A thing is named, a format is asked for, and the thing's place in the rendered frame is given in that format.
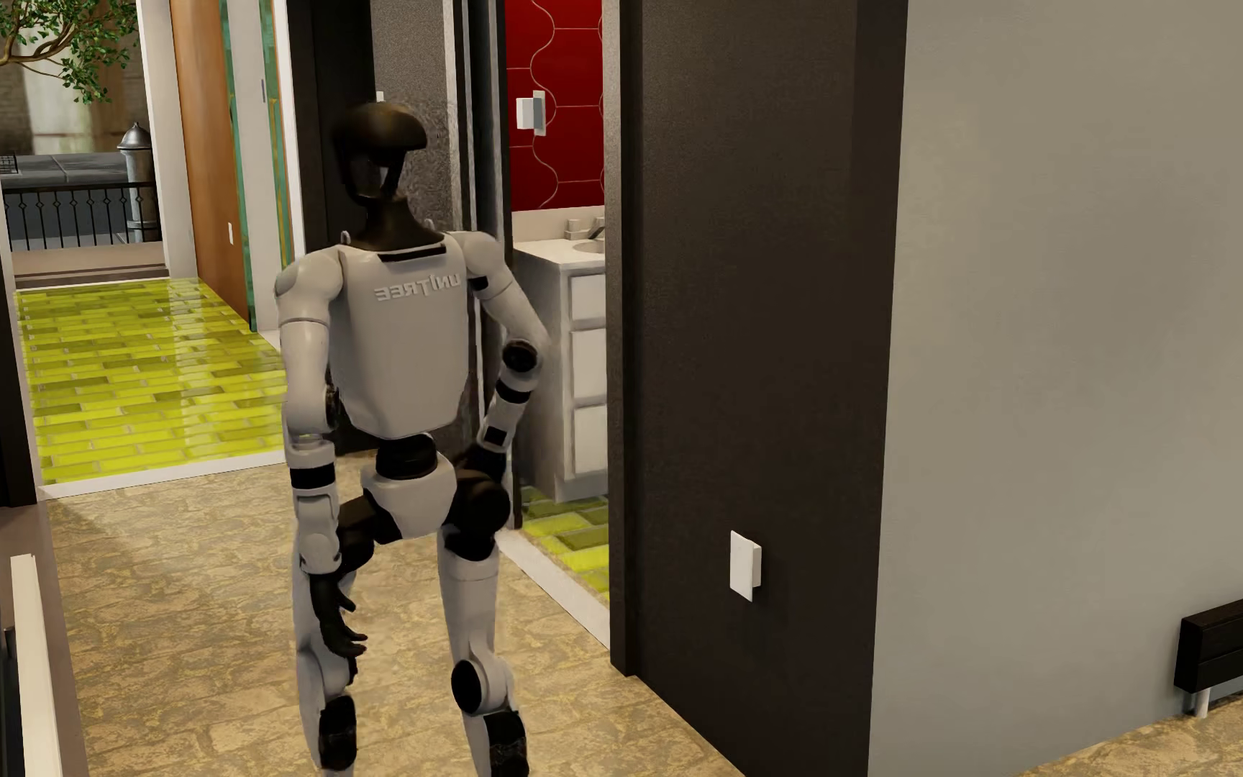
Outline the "black iron railing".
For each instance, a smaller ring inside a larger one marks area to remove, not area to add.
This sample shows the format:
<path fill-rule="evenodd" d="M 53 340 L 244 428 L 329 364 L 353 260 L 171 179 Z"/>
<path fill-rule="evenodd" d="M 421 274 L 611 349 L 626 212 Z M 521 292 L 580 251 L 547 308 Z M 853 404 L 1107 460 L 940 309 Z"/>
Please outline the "black iron railing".
<path fill-rule="evenodd" d="M 155 183 L 15 188 L 2 191 L 2 203 L 14 252 L 163 239 Z"/>

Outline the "white robot leg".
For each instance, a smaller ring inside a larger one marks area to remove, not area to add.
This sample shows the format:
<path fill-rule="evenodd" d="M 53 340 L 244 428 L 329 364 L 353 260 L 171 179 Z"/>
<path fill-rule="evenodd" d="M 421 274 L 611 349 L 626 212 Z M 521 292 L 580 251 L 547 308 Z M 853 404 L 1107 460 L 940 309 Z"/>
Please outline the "white robot leg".
<path fill-rule="evenodd" d="M 337 540 L 341 566 L 336 573 L 358 571 L 374 554 L 375 543 L 401 538 L 392 513 L 365 491 L 341 503 Z M 319 637 L 310 599 L 308 578 L 298 553 L 291 559 L 291 605 L 297 637 L 296 668 L 300 712 L 306 743 L 324 777 L 351 777 L 355 762 L 355 705 L 348 692 L 355 659 L 336 656 Z"/>
<path fill-rule="evenodd" d="M 479 777 L 530 777 L 527 731 L 511 668 L 493 651 L 500 554 L 496 532 L 511 513 L 488 474 L 457 470 L 456 494 L 438 535 L 440 595 L 452 651 L 452 697 Z"/>

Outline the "white left robot leg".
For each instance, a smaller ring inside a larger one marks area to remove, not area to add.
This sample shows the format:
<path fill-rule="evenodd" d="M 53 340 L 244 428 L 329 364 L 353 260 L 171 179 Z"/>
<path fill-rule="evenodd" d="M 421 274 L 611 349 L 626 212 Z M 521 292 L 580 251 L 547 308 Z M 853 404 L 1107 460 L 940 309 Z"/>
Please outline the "white left robot leg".
<path fill-rule="evenodd" d="M 511 668 L 493 651 L 500 554 L 496 532 L 511 513 L 488 474 L 457 470 L 456 494 L 438 535 L 440 595 L 452 651 L 452 697 L 479 777 L 530 777 L 527 731 Z"/>

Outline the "white right robot leg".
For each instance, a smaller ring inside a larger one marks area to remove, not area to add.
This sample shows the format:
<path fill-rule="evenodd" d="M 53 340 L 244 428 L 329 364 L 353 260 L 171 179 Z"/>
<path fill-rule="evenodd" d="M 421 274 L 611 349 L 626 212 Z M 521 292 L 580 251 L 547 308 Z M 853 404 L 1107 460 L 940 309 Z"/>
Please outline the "white right robot leg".
<path fill-rule="evenodd" d="M 392 513 L 365 491 L 341 503 L 337 540 L 341 566 L 336 573 L 358 571 L 374 554 L 375 543 L 401 538 Z M 336 656 L 319 637 L 310 599 L 308 578 L 298 553 L 291 559 L 291 605 L 297 637 L 296 668 L 300 712 L 306 743 L 324 777 L 351 777 L 355 762 L 355 705 L 348 692 L 355 659 Z"/>

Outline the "black baseboard heater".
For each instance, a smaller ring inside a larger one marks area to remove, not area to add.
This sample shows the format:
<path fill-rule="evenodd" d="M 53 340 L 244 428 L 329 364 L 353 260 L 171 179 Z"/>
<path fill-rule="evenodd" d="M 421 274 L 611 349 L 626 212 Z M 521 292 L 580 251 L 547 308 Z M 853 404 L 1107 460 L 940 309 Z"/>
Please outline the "black baseboard heater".
<path fill-rule="evenodd" d="M 1180 625 L 1173 684 L 1190 696 L 1186 712 L 1206 717 L 1209 691 L 1243 676 L 1243 599 L 1187 615 Z"/>

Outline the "green leafy tree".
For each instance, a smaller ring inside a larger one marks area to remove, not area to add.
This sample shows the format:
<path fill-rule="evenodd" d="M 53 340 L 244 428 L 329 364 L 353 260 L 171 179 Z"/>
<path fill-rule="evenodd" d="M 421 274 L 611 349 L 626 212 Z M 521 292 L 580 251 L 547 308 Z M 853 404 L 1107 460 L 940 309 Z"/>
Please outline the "green leafy tree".
<path fill-rule="evenodd" d="M 0 66 L 17 65 L 76 91 L 76 102 L 111 102 L 101 72 L 129 63 L 137 0 L 0 0 Z"/>

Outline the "grey stone post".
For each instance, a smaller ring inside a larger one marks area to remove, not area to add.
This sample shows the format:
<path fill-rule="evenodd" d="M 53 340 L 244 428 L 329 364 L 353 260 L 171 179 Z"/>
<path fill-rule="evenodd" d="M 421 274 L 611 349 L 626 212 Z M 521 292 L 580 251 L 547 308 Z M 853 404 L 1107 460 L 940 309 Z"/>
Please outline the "grey stone post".
<path fill-rule="evenodd" d="M 157 193 L 155 162 L 150 134 L 135 122 L 122 137 L 117 150 L 124 158 L 127 221 L 131 242 L 160 242 L 162 225 Z"/>

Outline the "brown wooden door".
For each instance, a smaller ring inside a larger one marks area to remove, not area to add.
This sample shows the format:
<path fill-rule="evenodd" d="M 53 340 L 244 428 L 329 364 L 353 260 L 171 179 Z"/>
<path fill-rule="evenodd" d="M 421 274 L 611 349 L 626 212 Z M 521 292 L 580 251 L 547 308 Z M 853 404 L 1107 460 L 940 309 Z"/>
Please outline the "brown wooden door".
<path fill-rule="evenodd" d="M 251 324 L 221 0 L 168 0 L 199 278 Z M 227 221 L 235 244 L 227 242 Z"/>

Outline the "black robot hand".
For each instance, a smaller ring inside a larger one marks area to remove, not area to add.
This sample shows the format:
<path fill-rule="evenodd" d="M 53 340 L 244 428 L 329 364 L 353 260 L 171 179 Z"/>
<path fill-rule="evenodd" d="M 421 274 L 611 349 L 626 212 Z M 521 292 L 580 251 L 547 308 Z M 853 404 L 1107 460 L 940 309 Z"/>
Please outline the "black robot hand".
<path fill-rule="evenodd" d="M 488 450 L 488 448 L 474 443 L 452 459 L 452 462 L 457 470 L 481 472 L 500 486 L 507 467 L 507 455 L 501 450 Z"/>
<path fill-rule="evenodd" d="M 355 610 L 348 589 L 355 572 L 307 576 L 310 599 L 318 622 L 323 645 L 336 656 L 354 660 L 365 651 L 365 637 L 351 629 L 344 622 L 346 610 Z"/>

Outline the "black robot head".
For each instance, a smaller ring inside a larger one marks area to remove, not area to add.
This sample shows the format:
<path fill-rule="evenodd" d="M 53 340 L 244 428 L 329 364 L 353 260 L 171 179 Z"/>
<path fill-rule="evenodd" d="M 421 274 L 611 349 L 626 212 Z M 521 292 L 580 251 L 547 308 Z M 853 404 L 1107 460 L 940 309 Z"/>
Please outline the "black robot head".
<path fill-rule="evenodd" d="M 332 144 L 341 183 L 360 206 L 392 201 L 399 186 L 406 153 L 428 148 L 428 132 L 404 104 L 365 102 L 336 121 Z M 360 163 L 382 172 L 378 191 L 360 186 Z"/>

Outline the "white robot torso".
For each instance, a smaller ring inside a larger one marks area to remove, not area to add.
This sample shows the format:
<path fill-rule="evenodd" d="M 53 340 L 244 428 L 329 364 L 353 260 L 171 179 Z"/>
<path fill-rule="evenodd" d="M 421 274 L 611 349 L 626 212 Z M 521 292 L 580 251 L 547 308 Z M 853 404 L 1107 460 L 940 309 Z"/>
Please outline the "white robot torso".
<path fill-rule="evenodd" d="M 461 235 L 379 255 L 341 245 L 329 303 L 329 369 L 351 424 L 377 438 L 365 489 L 399 535 L 440 530 L 456 491 L 430 431 L 457 416 L 469 379 L 469 270 Z"/>

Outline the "white bathroom vanity cabinet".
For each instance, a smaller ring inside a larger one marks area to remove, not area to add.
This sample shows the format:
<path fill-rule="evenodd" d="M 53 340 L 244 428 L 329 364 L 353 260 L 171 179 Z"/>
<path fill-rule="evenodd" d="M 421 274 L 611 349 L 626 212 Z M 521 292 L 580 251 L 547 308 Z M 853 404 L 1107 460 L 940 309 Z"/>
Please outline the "white bathroom vanity cabinet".
<path fill-rule="evenodd" d="M 515 242 L 515 276 L 549 337 L 516 434 L 525 484 L 554 502 L 608 491 L 607 274 L 598 240 Z"/>

